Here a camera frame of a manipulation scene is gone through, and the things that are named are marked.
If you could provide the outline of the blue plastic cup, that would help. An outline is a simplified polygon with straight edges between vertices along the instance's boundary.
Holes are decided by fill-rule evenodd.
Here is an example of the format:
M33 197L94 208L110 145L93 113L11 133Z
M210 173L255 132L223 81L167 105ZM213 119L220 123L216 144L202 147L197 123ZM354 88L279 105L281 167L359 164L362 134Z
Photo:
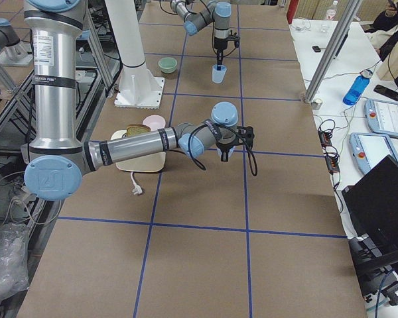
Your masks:
M221 150L220 148L218 148L218 149L217 149L217 152L218 152L218 156L220 157L220 160L221 160L222 162L228 162L228 161L229 161L229 158L230 158L231 155L233 154L234 150L235 150L235 147L234 147L234 146L231 147L231 148L228 149L228 150Z

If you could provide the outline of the green bowl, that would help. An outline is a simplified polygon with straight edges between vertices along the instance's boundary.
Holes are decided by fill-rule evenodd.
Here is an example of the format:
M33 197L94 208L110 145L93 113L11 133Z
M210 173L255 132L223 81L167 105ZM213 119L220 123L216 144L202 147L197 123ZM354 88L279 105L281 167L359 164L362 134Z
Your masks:
M176 71L178 61L172 57L164 57L158 61L159 69L164 74L172 74Z

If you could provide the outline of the pink bowl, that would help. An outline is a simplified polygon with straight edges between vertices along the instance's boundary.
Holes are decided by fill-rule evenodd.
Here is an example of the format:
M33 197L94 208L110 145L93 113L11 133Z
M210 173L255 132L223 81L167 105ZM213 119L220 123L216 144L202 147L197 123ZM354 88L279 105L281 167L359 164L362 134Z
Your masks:
M144 118L142 124L149 127L151 131L157 131L166 127L166 120L160 115L149 115Z

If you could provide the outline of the toast slice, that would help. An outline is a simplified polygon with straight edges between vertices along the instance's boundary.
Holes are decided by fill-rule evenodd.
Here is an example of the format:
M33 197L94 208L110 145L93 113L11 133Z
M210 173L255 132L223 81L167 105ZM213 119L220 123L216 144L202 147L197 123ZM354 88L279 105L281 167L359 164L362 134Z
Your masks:
M127 127L125 135L127 138L129 138L132 136L137 136L140 134L148 133L150 131L151 131L151 128L146 125L132 124Z

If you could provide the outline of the white toaster plug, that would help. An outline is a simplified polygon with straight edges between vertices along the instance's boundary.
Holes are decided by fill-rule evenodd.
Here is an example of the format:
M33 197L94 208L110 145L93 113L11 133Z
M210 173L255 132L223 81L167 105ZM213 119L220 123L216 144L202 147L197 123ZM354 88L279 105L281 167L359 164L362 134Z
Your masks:
M132 194L133 195L142 195L143 194L143 189L142 187L137 183L135 179L135 173L131 172L130 173L130 178L133 184L133 189L132 189Z

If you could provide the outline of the blue water bottle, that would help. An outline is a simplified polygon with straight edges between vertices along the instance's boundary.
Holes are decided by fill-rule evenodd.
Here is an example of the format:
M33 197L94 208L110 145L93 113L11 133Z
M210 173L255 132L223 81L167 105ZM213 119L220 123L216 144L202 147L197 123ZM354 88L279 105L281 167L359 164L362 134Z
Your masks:
M342 102L346 105L355 105L362 93L368 86L370 79L373 76L373 72L370 69L363 70L360 75L354 80L352 86L343 97Z

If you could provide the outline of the teach pendant near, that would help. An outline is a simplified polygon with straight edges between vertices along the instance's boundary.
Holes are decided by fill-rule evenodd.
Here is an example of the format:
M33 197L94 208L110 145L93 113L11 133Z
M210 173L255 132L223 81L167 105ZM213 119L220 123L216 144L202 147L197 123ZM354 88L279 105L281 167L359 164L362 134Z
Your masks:
M398 153L387 134L353 132L349 135L349 142L358 169L363 174L388 155L398 162Z

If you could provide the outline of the teach pendant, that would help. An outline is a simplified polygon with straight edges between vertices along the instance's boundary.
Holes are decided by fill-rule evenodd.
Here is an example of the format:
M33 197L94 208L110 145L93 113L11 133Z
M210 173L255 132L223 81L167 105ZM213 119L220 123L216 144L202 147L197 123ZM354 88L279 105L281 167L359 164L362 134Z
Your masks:
M398 102L368 99L364 112L372 132L398 138Z
M387 134L353 132L349 135L349 142L358 169L363 174L388 155L398 162L398 153Z

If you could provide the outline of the black laptop monitor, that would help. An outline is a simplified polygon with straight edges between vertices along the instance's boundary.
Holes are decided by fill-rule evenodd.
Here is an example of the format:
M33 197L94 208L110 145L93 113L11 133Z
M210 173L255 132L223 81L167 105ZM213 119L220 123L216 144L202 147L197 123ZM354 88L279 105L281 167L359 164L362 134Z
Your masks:
M398 162L386 156L355 185L342 190L350 219L361 236L398 248Z

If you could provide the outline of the seated person in black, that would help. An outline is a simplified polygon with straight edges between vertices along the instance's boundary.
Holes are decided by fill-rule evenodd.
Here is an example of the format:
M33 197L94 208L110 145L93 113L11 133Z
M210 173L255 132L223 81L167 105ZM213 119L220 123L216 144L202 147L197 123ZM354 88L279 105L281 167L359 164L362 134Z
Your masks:
M366 33L381 61L384 61L398 42L398 2L394 7L388 3L386 10L377 16Z

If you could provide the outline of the teach pendant far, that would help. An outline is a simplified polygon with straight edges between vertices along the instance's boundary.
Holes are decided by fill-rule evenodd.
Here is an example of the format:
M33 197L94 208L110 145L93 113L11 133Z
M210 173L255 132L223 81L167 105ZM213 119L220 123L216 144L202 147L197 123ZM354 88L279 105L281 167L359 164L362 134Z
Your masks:
M368 99L364 112L372 132L398 138L398 102Z

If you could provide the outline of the black smartphone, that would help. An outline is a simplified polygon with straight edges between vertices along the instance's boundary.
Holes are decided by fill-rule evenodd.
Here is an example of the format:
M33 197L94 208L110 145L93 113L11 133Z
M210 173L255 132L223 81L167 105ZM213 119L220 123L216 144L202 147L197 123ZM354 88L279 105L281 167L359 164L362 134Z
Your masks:
M392 99L394 101L398 101L398 91L395 91L393 89L389 89L388 87L385 87L383 85L376 85L373 89L374 92L385 96L389 99Z

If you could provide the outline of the clear plastic bag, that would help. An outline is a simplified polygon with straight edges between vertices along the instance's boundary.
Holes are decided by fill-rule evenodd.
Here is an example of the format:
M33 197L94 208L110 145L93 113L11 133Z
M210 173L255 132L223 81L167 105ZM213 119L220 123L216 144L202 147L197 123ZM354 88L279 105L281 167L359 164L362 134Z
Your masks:
M0 301L29 288L29 229L23 223L0 226Z

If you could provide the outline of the white central pedestal column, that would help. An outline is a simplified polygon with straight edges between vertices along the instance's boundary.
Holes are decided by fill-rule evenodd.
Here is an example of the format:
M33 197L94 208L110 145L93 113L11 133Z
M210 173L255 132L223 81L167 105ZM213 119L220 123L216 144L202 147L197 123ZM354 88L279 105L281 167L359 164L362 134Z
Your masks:
M108 0L105 5L123 66L115 106L159 108L165 79L153 76L147 67L135 3Z

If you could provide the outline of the aluminium frame post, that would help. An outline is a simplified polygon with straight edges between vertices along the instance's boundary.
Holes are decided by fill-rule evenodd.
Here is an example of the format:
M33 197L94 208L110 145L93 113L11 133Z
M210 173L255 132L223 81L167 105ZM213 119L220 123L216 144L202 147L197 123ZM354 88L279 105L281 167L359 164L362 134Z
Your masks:
M348 33L350 25L361 4L362 0L348 1L344 13L337 22L334 32L332 33L332 36L326 45L326 49L322 55L322 58L302 98L306 104L311 106L312 110L319 110L321 106L321 104L315 101L315 95L323 81L324 76L326 75L326 72L333 62L335 54L341 46L345 35Z

